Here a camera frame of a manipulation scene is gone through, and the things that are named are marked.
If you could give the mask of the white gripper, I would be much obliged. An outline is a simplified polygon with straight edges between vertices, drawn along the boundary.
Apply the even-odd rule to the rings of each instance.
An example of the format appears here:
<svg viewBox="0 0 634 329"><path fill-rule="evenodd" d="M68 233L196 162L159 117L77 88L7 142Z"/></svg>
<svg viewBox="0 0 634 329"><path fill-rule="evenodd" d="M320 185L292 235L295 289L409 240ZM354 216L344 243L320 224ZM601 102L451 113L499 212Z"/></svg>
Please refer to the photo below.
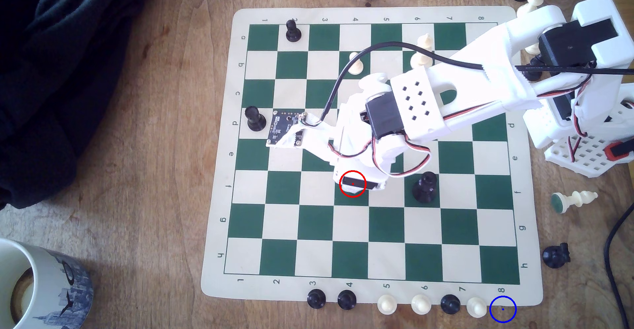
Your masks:
<svg viewBox="0 0 634 329"><path fill-rule="evenodd" d="M338 107L334 133L333 179L343 192L383 190L396 157L407 146L401 116L386 74L370 74L359 81L360 92Z"/></svg>

